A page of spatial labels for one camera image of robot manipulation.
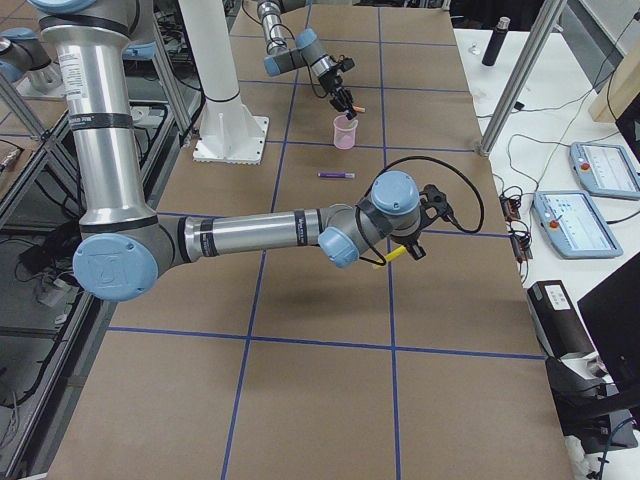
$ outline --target pink cup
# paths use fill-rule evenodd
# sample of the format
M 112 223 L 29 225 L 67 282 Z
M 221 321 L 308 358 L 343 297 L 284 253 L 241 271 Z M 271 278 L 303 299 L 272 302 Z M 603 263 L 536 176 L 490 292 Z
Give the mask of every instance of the pink cup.
M 340 150 L 349 150 L 356 144 L 358 120 L 339 115 L 333 121 L 333 144 Z

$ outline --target black cylinder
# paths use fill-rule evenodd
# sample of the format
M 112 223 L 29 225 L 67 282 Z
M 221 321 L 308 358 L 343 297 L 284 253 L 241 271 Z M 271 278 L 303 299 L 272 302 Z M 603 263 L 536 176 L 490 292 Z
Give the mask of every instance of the black cylinder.
M 496 58 L 498 58 L 498 53 L 500 53 L 504 38 L 509 31 L 509 22 L 511 22 L 511 20 L 508 17 L 500 17 L 498 25 L 496 25 L 496 28 L 493 29 L 493 33 L 491 34 L 487 51 L 484 53 L 484 57 L 482 57 L 483 65 L 491 67 L 496 63 Z

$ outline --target blue joint cap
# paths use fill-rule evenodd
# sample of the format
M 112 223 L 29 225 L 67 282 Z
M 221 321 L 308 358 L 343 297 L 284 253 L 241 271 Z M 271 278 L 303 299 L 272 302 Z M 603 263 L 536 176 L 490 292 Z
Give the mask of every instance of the blue joint cap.
M 17 82 L 22 78 L 23 72 L 7 62 L 0 62 L 0 73 L 9 83 Z
M 122 302 L 153 287 L 158 264 L 147 247 L 133 238 L 101 233 L 78 246 L 73 272 L 87 292 L 102 300 Z
M 270 77 L 277 77 L 280 75 L 280 67 L 276 63 L 275 59 L 271 55 L 264 57 L 264 69 L 267 71 Z
M 371 203 L 386 215 L 405 215 L 419 205 L 420 193 L 410 175 L 385 172 L 373 182 Z
M 303 48 L 307 48 L 316 40 L 318 40 L 316 32 L 314 32 L 312 28 L 307 28 L 296 37 L 296 47 L 298 47 L 298 50 L 302 50 Z
M 29 0 L 29 3 L 44 13 L 76 13 L 90 7 L 97 0 Z
M 329 227 L 318 237 L 318 245 L 338 268 L 345 268 L 360 258 L 353 240 L 342 230 Z
M 33 33 L 33 30 L 26 27 L 10 28 L 0 33 L 0 37 L 4 37 L 7 40 L 37 40 L 38 36 Z
M 125 48 L 123 60 L 151 60 L 156 54 L 156 42 L 141 43 Z

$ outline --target yellow object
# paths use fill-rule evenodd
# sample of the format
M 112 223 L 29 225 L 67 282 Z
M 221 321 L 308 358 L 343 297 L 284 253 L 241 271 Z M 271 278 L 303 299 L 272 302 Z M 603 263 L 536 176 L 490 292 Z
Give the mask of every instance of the yellow object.
M 393 260 L 395 260 L 396 258 L 404 255 L 405 253 L 407 253 L 407 249 L 405 247 L 398 247 L 394 251 L 392 251 L 391 253 L 388 253 L 387 255 L 385 255 L 384 259 L 387 262 L 392 262 Z M 375 270 L 375 269 L 378 269 L 378 268 L 382 268 L 382 266 L 381 265 L 374 265 L 373 268 Z

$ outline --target marker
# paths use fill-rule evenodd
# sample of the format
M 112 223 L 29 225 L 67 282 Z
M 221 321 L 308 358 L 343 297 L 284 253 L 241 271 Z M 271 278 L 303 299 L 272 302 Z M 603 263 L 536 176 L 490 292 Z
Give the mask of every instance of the marker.
M 318 172 L 320 178 L 356 178 L 355 173 L 348 172 Z

